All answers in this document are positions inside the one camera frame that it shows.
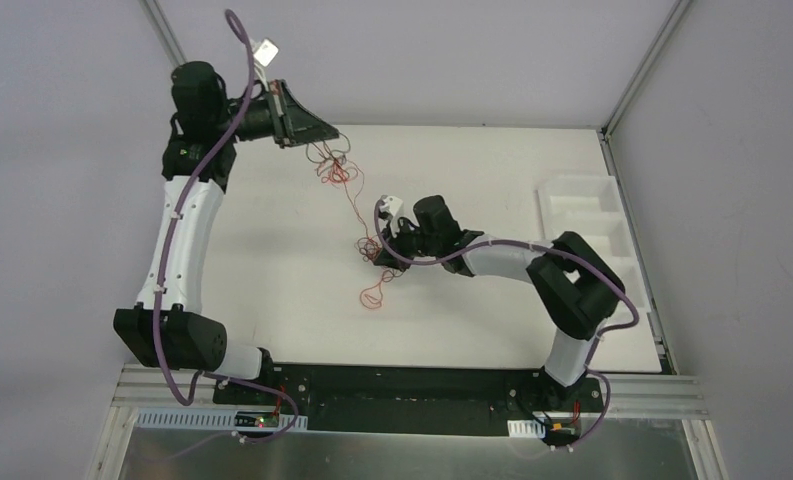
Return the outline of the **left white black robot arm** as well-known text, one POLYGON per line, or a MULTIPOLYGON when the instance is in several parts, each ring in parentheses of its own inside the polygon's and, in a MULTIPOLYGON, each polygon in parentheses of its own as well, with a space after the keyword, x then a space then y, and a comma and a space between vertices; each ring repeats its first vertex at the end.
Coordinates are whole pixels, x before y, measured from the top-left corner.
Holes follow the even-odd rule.
POLYGON ((176 107, 162 156, 163 220, 153 259, 134 306, 114 314, 113 328, 144 366, 240 378, 253 404, 269 402, 277 378, 263 348, 229 340, 203 316, 202 275, 210 233, 225 198, 239 141, 271 138, 281 148, 339 137, 303 107, 287 82, 256 79, 237 98, 213 66, 192 61, 171 74, 176 107))

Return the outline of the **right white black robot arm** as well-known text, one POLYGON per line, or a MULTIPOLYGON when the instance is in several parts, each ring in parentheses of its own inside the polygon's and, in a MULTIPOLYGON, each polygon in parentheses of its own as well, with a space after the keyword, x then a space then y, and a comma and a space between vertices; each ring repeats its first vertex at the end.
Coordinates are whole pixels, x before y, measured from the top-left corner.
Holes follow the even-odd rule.
POLYGON ((578 233, 547 244, 503 239, 464 229, 444 198, 416 202, 412 218, 402 201, 382 196, 374 206, 380 251, 374 264, 406 271, 439 265, 464 277, 498 277, 531 285, 555 326, 550 353, 525 394, 535 407, 567 408, 579 397, 597 337, 619 304, 631 307, 619 276, 578 233))

